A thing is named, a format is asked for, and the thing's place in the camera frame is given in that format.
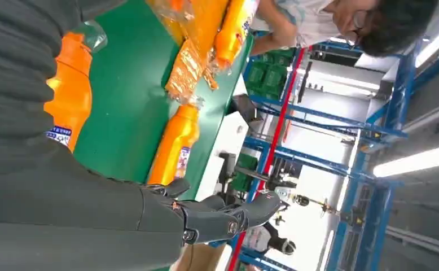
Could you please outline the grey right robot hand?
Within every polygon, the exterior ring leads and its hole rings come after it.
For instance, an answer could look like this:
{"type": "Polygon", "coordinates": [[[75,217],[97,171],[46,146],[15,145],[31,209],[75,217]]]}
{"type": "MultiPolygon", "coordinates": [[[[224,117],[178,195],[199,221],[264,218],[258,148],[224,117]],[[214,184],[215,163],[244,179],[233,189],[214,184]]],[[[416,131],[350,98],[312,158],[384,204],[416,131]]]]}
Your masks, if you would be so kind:
{"type": "Polygon", "coordinates": [[[153,270],[186,244],[220,241],[266,222],[273,192],[212,207],[94,173],[52,140],[0,144],[0,270],[153,270]]]}

